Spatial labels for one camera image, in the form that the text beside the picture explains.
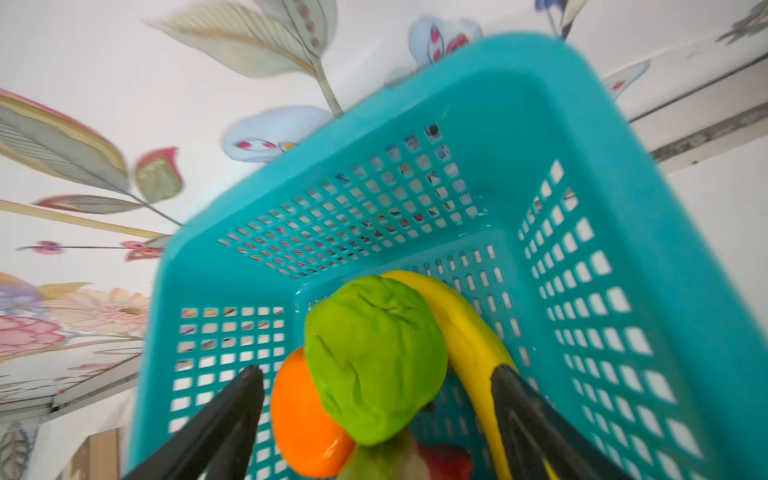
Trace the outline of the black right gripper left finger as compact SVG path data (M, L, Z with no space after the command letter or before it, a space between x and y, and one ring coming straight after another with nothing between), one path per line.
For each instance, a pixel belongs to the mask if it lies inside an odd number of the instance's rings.
M125 477L135 480L243 479L264 405L263 373L252 365L176 435Z

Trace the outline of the aluminium corner post right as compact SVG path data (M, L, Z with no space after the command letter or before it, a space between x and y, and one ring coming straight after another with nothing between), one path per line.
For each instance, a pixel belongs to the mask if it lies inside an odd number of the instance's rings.
M631 122L661 171L670 175L767 135L767 57Z

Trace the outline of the aluminium corner post left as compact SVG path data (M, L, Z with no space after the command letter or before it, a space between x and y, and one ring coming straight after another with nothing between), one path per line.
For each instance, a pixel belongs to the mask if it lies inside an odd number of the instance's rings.
M1 423L45 422L130 390L137 386L141 361L137 355L56 395L2 403Z

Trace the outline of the yellow banana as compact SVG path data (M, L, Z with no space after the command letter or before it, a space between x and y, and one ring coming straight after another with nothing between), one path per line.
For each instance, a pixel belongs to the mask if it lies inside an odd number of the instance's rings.
M434 278L414 272L391 271L385 278L419 292L443 332L448 357L472 403L490 449L499 479L520 479L510 471L491 394L491 376L500 365L514 362L506 347L473 306L459 293Z

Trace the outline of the aluminium corner post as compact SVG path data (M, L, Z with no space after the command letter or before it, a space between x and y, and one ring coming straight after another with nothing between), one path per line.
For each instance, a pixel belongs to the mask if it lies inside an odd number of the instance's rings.
M45 422L130 390L137 386L141 361L137 355L56 395L2 403L1 423Z
M670 175L767 135L767 57L631 122L661 171Z

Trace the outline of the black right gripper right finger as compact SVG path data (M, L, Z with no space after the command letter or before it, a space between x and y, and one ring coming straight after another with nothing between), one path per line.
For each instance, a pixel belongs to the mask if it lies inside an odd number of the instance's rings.
M504 465L514 479L629 477L510 366L494 369L491 395Z

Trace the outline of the green round fruit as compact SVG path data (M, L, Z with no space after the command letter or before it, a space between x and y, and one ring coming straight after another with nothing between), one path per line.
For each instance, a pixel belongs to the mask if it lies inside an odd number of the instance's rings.
M448 369L425 298L383 276L355 279L318 303L306 317L304 351L323 410L363 446L405 429Z

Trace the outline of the wooden chess board box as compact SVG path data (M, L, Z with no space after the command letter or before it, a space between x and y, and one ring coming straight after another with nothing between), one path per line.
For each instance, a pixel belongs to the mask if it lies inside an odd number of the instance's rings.
M119 430L90 435L70 458L57 480L119 480Z

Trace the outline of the red dragon fruit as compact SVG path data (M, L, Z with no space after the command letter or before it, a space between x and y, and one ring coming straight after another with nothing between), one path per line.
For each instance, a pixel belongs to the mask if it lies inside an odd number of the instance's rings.
M405 429L374 446L357 446L337 479L470 479L471 455L456 445L419 442Z

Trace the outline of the teal plastic basket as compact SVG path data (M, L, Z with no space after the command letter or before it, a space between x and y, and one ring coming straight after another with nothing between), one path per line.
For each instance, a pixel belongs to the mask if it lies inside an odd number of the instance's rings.
M635 479L767 475L767 339L589 65L509 34L386 89L224 192L154 282L129 468L310 309L390 270L461 294Z

